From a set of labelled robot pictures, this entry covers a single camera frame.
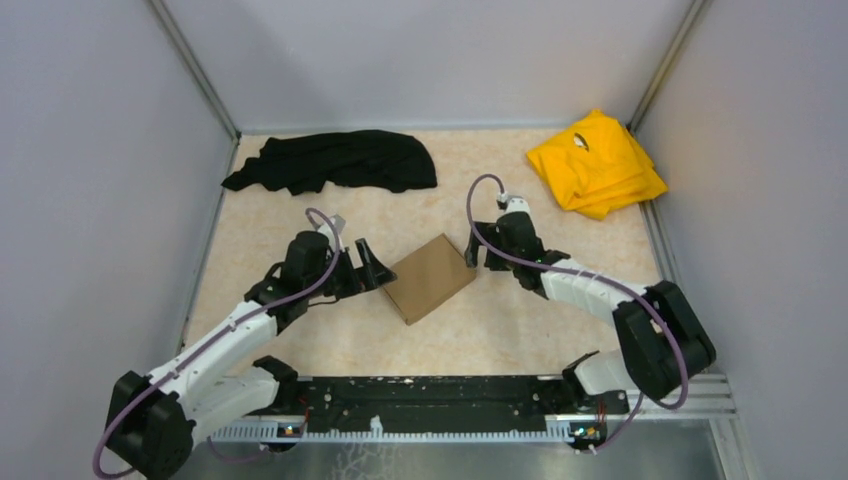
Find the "brown cardboard paper box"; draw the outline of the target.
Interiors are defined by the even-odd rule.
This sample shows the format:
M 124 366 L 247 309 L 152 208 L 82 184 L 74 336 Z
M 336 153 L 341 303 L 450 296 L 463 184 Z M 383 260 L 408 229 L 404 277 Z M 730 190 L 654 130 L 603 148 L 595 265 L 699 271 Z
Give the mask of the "brown cardboard paper box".
M 405 325 L 434 312 L 476 279 L 464 254 L 442 233 L 396 262 L 396 279 L 383 287 Z

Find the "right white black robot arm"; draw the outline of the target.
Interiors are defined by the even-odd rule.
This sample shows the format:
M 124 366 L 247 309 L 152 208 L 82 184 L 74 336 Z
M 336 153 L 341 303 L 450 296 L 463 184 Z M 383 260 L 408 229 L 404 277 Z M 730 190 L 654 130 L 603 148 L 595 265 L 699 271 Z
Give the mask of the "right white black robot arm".
M 468 266 L 509 271 L 520 286 L 548 301 L 572 305 L 611 325 L 618 346 L 588 353 L 563 371 L 563 398 L 576 412 L 590 411 L 612 391 L 637 390 L 669 410 L 686 401 L 691 378 L 708 368 L 716 350 L 682 289 L 662 280 L 628 283 L 544 247 L 523 198 L 503 194 L 494 222 L 471 220 Z

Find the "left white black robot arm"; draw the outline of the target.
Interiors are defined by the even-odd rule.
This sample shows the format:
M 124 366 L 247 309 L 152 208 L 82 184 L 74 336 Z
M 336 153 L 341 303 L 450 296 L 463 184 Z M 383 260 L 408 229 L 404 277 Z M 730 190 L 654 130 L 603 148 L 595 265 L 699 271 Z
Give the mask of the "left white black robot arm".
M 270 408 L 285 414 L 301 406 L 298 373 L 272 356 L 243 373 L 230 370 L 304 315 L 312 299 L 335 301 L 377 290 L 396 274 L 374 255 L 365 239 L 355 242 L 355 266 L 343 245 L 345 221 L 306 211 L 312 227 L 295 235 L 282 261 L 244 295 L 215 328 L 173 359 L 147 373 L 129 371 L 115 383 L 92 468 L 110 478 L 101 456 L 110 450 L 131 472 L 167 479 L 193 450 L 231 422 Z

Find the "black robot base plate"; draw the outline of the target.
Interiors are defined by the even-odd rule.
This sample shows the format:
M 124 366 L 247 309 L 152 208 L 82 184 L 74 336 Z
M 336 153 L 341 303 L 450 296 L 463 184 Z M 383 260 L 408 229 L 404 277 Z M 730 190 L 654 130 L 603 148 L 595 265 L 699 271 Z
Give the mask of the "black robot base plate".
M 541 432 L 556 415 L 626 415 L 627 396 L 586 396 L 560 376 L 311 377 L 283 385 L 257 415 L 306 416 L 310 433 Z

